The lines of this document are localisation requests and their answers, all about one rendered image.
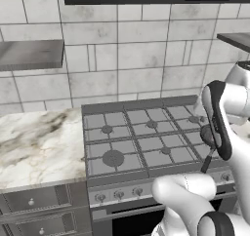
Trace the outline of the grey gas hob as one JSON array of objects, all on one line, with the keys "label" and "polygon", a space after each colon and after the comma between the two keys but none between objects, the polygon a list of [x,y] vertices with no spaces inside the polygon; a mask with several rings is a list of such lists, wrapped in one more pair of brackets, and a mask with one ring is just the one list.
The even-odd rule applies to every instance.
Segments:
[{"label": "grey gas hob", "polygon": [[83,105],[88,185],[199,171],[210,147],[200,138],[208,121],[194,114],[196,100],[183,96]]}]

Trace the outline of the black oven door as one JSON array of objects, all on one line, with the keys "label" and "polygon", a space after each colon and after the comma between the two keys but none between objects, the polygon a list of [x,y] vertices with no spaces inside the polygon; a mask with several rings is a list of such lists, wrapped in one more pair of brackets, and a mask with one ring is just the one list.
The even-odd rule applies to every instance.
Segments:
[{"label": "black oven door", "polygon": [[[149,206],[160,205],[152,198],[135,200],[130,202],[119,202],[113,205],[92,208],[92,211],[106,210],[107,213],[142,209]],[[154,227],[163,219],[164,210],[135,216],[125,216],[102,221],[93,221],[93,236],[150,236]]]}]

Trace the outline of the grey drawer front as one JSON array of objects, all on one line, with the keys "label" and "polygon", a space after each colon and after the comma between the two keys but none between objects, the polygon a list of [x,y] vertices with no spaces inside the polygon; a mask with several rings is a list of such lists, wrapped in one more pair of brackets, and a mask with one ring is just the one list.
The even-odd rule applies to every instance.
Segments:
[{"label": "grey drawer front", "polygon": [[[9,236],[68,236],[78,231],[73,212],[3,220],[0,225],[4,226]],[[44,235],[39,234],[42,227]]]},{"label": "grey drawer front", "polygon": [[[29,206],[30,198],[34,205]],[[28,213],[70,207],[71,201],[65,185],[29,189],[0,195],[0,213]]]}]

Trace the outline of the grey wall shelf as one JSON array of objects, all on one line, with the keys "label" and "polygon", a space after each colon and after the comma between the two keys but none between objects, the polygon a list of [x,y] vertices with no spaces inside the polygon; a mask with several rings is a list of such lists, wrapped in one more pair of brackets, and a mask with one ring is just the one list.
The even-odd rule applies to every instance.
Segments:
[{"label": "grey wall shelf", "polygon": [[217,38],[250,54],[250,32],[218,33]]},{"label": "grey wall shelf", "polygon": [[63,40],[0,42],[0,71],[61,68]]}]

